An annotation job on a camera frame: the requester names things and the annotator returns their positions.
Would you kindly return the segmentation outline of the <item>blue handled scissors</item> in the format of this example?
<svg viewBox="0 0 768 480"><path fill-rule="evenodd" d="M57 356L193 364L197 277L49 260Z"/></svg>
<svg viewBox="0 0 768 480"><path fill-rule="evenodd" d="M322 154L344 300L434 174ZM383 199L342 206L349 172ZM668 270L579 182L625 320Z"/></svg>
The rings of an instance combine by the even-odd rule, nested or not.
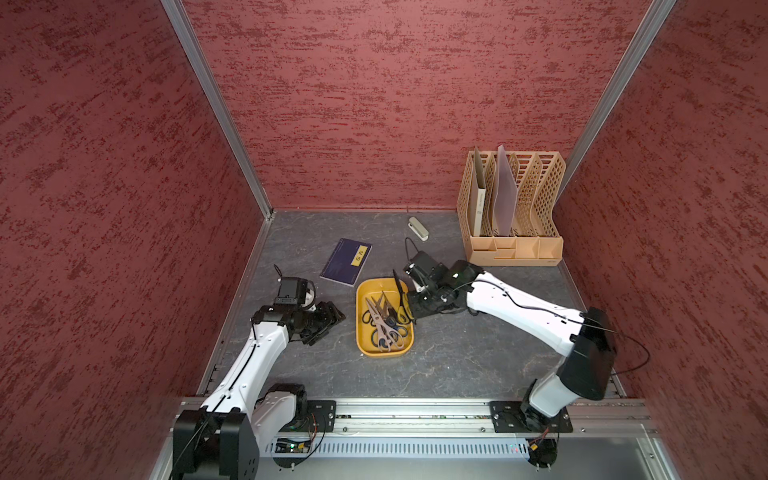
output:
<svg viewBox="0 0 768 480"><path fill-rule="evenodd" d="M400 322L399 313L385 292L377 300L367 299L369 323L374 328L371 340L380 351L400 351L406 346L408 329Z"/></svg>

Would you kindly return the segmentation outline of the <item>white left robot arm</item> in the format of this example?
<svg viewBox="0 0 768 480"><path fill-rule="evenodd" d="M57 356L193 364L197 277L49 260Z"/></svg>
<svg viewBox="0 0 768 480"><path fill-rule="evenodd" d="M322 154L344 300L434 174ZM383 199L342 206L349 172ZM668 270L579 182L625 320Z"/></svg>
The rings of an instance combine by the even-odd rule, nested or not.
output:
<svg viewBox="0 0 768 480"><path fill-rule="evenodd" d="M251 318L249 338L218 387L196 409L181 412L173 428L172 479L253 479L261 449L279 430L306 416L303 386L260 393L281 353L296 339L313 345L346 316L332 302L263 306Z"/></svg>

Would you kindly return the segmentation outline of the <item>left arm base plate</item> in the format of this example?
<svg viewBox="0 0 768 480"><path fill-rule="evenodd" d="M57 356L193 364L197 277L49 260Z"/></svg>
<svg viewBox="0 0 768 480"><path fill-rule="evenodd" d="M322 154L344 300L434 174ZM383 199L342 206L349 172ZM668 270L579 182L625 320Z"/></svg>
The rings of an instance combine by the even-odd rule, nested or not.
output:
<svg viewBox="0 0 768 480"><path fill-rule="evenodd" d="M300 413L280 430L280 434L330 433L335 428L337 402L335 400L308 400Z"/></svg>

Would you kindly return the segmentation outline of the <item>yellow and black scissors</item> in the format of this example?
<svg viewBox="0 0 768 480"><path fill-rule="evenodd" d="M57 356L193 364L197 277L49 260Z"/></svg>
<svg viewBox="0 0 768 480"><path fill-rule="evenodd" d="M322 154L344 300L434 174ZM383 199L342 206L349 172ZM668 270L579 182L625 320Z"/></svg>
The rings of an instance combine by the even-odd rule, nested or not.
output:
<svg viewBox="0 0 768 480"><path fill-rule="evenodd" d="M392 270L393 279L398 291L399 305L397 307L398 322L403 325L410 325L415 323L414 317L409 311L409 307L406 305L406 294L403 288L403 282L400 280L397 272Z"/></svg>

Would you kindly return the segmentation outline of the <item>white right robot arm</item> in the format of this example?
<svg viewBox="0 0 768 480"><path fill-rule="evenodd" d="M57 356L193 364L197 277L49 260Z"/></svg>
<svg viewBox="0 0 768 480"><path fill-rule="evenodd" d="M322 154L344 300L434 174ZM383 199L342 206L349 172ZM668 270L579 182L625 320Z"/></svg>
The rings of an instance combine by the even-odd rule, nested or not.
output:
<svg viewBox="0 0 768 480"><path fill-rule="evenodd" d="M529 423L548 422L576 400L600 401L617 374L615 337L607 314L545 301L517 289L484 268L459 260L451 267L419 254L404 267L415 289L408 293L416 319L471 310L502 320L535 337L561 356L560 363L533 381L520 406Z"/></svg>

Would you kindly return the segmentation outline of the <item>pink handled scissors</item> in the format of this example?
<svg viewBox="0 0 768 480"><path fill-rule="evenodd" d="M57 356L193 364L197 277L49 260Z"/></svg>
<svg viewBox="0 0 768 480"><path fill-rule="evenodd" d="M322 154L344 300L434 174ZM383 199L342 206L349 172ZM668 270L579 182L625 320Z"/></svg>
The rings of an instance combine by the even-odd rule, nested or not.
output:
<svg viewBox="0 0 768 480"><path fill-rule="evenodd" d="M370 298L365 301L370 317L368 323L374 329L371 335L373 345L380 351L401 349L404 345L404 335L400 332L400 325L389 315L389 310L383 309Z"/></svg>

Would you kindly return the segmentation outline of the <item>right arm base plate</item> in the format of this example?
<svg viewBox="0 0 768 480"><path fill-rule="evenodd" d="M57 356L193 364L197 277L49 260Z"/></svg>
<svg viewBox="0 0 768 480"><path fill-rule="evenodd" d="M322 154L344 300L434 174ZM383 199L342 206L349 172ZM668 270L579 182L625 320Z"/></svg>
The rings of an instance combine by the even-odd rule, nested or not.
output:
<svg viewBox="0 0 768 480"><path fill-rule="evenodd" d="M495 433L550 434L573 432L566 408L553 417L547 417L522 401L490 401L490 418Z"/></svg>

